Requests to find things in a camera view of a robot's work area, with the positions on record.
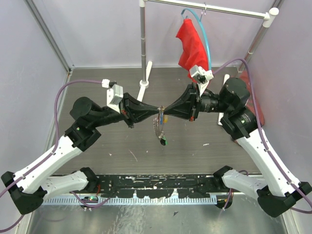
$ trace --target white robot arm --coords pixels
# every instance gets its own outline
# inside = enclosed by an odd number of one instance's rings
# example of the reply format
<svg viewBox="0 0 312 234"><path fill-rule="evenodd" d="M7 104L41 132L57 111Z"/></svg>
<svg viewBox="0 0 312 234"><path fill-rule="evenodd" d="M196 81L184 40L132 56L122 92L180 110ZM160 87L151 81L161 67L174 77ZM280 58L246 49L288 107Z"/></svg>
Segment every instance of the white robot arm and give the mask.
<svg viewBox="0 0 312 234"><path fill-rule="evenodd" d="M245 176L229 166L214 173L216 182L224 188L233 188L258 201L261 208L270 216L276 217L292 207L302 196L292 185L297 186L304 194L312 191L307 182L300 182L283 164L267 138L264 139L281 168L292 180L290 184L276 164L269 157L260 138L254 114L245 107L250 94L246 84L237 78L230 78L223 85L219 94L206 91L212 73L193 70L193 76L203 85L190 84L183 95L164 111L164 115L172 115L189 121L195 121L199 112L222 112L223 129L247 151L265 180ZM122 93L122 87L114 84L107 92L106 107L99 107L87 97L79 98L70 112L75 123L65 131L58 143L55 153L29 175L24 174L43 158L51 153L52 148L24 169L14 173L6 172L1 179L8 187L18 178L16 185L9 189L11 198L22 215L37 209L44 200L70 191L94 191L98 178L90 168L58 177L49 178L58 168L70 159L87 150L101 134L96 130L119 121L125 121L128 127L146 118L158 114L157 107L144 104L128 93Z"/></svg>

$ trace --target metal pole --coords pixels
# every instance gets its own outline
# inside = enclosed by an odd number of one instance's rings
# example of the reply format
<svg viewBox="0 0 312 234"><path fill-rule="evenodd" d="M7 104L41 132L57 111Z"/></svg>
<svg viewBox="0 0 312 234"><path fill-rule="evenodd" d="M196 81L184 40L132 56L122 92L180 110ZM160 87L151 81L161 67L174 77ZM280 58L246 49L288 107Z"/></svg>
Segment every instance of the metal pole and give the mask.
<svg viewBox="0 0 312 234"><path fill-rule="evenodd" d="M165 3L165 4L170 4L170 5L176 5L176 6L185 6L185 7L197 8L197 9L208 10L208 11L229 13L233 15L247 16L247 17L253 17L253 18L258 18L258 19L265 19L268 16L265 13L243 11L243 10L231 9L231 8L226 8L226 7L220 7L220 6L211 6L211 5L206 5L204 3L195 3L195 2L180 1L180 0L148 0L148 1Z"/></svg>
<svg viewBox="0 0 312 234"><path fill-rule="evenodd" d="M284 0L275 0L271 8L276 7L279 9L283 3L284 3Z"/></svg>
<svg viewBox="0 0 312 234"><path fill-rule="evenodd" d="M283 2L284 2L284 0L275 0L274 3L272 4L271 9L274 7L279 8L283 4ZM250 47L248 49L248 52L246 53L246 55L244 57L244 59L246 60L247 63L251 60L254 52L258 48L258 45L262 41L267 30L268 30L268 27L264 27L263 24L259 28L257 34L255 35L255 37L252 41L252 44L250 45ZM244 70L245 70L245 65L243 63L241 63L241 65L237 71L237 76L239 76L239 74L241 74Z"/></svg>
<svg viewBox="0 0 312 234"><path fill-rule="evenodd" d="M140 6L142 81L146 82L145 6Z"/></svg>
<svg viewBox="0 0 312 234"><path fill-rule="evenodd" d="M69 72L71 70L72 66L71 66L71 64L67 63L67 61L66 61L62 51L58 47L58 45L57 45L54 37L52 36L48 26L44 22L40 12L38 11L36 5L34 4L34 1L33 0L24 0L24 2L28 6L29 10L33 14L33 16L36 19L36 21L38 22L39 27L41 28L42 32L46 36L47 40L49 41L49 43L52 46L53 50L55 51L57 57L59 58L59 60L63 64L64 68L66 69L67 72Z"/></svg>

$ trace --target blue tube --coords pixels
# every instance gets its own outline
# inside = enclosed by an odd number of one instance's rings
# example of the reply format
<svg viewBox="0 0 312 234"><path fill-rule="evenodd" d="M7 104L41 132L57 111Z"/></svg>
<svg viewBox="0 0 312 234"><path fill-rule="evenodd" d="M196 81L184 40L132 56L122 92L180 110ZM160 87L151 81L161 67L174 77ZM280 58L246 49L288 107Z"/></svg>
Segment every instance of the blue tube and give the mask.
<svg viewBox="0 0 312 234"><path fill-rule="evenodd" d="M208 38L207 38L207 35L206 35L206 31L205 31L205 29L204 29L204 26L203 26L203 24L201 23L199 17L198 17L197 14L195 13L195 11L193 11L193 10L190 9L190 8L185 8L185 9L183 9L183 11L181 12L182 17L183 17L183 14L184 14L184 12L185 12L186 10L189 11L189 12L191 12L191 13L194 15L195 19L197 20L197 22L198 22L198 24L199 24L199 26L200 26L200 29L201 29L201 32L202 32L202 34L203 34L203 36L204 36L204 40L205 40L205 44L206 44L206 52L207 52L207 57L208 57L208 69L211 70L210 49L209 49Z"/></svg>

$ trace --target gray table surface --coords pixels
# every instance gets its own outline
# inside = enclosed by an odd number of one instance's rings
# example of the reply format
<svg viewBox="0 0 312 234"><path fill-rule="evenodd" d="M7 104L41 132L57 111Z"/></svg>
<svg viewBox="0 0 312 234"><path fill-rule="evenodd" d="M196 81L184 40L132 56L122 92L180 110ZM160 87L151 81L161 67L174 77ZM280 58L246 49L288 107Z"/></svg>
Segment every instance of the gray table surface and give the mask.
<svg viewBox="0 0 312 234"><path fill-rule="evenodd" d="M234 195L232 206L220 211L215 205L115 205L91 212L74 205L42 205L33 212L27 234L288 233L281 215L268 216L244 195Z"/></svg>
<svg viewBox="0 0 312 234"><path fill-rule="evenodd" d="M233 74L234 71L235 68L221 71L209 89L219 92L224 74ZM124 92L137 97L140 77L139 68L76 69L71 80L116 80ZM182 68L152 68L149 81L150 87L143 102L154 106L170 105L191 82ZM72 85L67 91L59 120L61 133L74 122L69 111L75 100L82 96L89 97L100 106L106 105L106 90L100 85ZM81 167L90 167L96 174L212 174L224 165L259 173L248 154L231 142L230 136L217 125L217 117L216 113L200 113L195 122L169 117L164 126L168 140L166 146L162 146L154 135L153 117L136 124L134 129L129 129L124 122L100 127L101 138L56 174L68 174Z"/></svg>

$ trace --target white paint speck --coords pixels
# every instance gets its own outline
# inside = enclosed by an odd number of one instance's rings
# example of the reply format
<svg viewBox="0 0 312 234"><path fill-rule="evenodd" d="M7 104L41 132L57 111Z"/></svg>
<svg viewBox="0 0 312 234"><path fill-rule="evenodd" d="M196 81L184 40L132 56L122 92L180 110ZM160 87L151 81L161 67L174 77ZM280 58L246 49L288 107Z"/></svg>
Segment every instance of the white paint speck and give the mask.
<svg viewBox="0 0 312 234"><path fill-rule="evenodd" d="M131 150L129 150L129 151L130 151L130 153L133 155L133 157L135 157L135 159L136 159L136 161L137 161L137 157L134 155L134 153L132 153Z"/></svg>

